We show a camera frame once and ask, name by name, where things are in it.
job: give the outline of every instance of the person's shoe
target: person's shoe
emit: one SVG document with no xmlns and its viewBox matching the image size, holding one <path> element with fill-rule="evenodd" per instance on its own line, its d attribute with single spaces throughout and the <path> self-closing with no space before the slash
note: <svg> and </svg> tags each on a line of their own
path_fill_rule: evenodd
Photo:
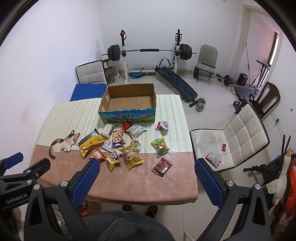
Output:
<svg viewBox="0 0 296 241">
<path fill-rule="evenodd" d="M 234 88 L 233 88 L 232 85 L 229 85 L 229 86 L 227 87 L 227 89 L 229 89 L 234 95 L 237 94 L 237 93 L 235 92 L 235 90 L 234 90 Z"/>
</svg>

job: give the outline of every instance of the table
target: table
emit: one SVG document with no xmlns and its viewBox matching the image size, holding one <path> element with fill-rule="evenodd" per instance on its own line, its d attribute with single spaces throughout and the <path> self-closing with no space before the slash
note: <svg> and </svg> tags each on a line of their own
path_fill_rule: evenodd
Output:
<svg viewBox="0 0 296 241">
<path fill-rule="evenodd" d="M 31 164 L 49 158 L 48 151 L 52 141 L 64 138 L 72 129 L 80 132 L 80 139 L 94 128 L 102 131 L 105 124 L 97 110 L 100 98 L 86 99 L 56 104 L 48 116 L 34 149 Z M 98 202 L 139 205 L 172 205 L 195 202 L 198 198 L 197 178 L 194 172 L 194 157 L 188 126 L 179 95 L 157 95 L 156 121 L 168 121 L 168 132 L 155 130 L 155 123 L 143 123 L 147 129 L 138 137 L 142 148 L 137 156 L 144 159 L 142 165 L 129 171 L 123 161 L 110 172 L 105 162 L 101 163 L 100 174 L 94 182 L 86 199 Z M 173 162 L 169 171 L 160 177 L 151 169 L 160 157 L 150 145 L 154 139 L 164 137 L 171 148 L 165 156 Z M 130 137 L 124 134 L 127 144 Z M 87 163 L 88 156 L 82 158 L 78 147 L 72 146 L 70 152 L 54 153 L 50 159 L 50 170 L 39 178 L 44 186 L 55 186 L 63 180 L 70 180 L 76 171 Z"/>
</svg>

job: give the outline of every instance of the cardboard box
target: cardboard box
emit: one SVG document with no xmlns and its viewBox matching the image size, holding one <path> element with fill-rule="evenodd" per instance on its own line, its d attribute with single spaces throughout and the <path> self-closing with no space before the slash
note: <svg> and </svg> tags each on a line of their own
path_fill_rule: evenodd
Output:
<svg viewBox="0 0 296 241">
<path fill-rule="evenodd" d="M 104 123 L 155 122 L 156 94 L 153 84 L 109 86 L 98 113 Z"/>
</svg>

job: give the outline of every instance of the white chair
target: white chair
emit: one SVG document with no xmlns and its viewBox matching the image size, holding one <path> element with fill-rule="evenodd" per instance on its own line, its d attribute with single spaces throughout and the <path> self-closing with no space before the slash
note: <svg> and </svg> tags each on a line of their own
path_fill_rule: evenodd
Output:
<svg viewBox="0 0 296 241">
<path fill-rule="evenodd" d="M 195 129 L 190 131 L 190 137 L 195 160 L 212 153 L 221 161 L 217 168 L 208 162 L 214 171 L 237 167 L 270 143 L 261 119 L 249 104 L 223 130 Z"/>
<path fill-rule="evenodd" d="M 106 73 L 103 60 L 97 60 L 76 67 L 79 84 L 106 84 Z"/>
</svg>

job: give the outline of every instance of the cat illustration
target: cat illustration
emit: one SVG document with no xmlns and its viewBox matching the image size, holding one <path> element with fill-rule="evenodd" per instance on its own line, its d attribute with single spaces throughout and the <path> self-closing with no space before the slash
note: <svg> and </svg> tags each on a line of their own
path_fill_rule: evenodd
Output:
<svg viewBox="0 0 296 241">
<path fill-rule="evenodd" d="M 52 155 L 52 151 L 59 153 L 61 152 L 61 150 L 64 150 L 67 152 L 67 151 L 71 151 L 72 145 L 77 145 L 77 139 L 80 136 L 80 133 L 74 134 L 74 132 L 75 131 L 72 130 L 65 139 L 58 138 L 52 142 L 48 150 L 48 154 L 51 159 L 53 160 L 55 159 L 55 156 Z"/>
</svg>

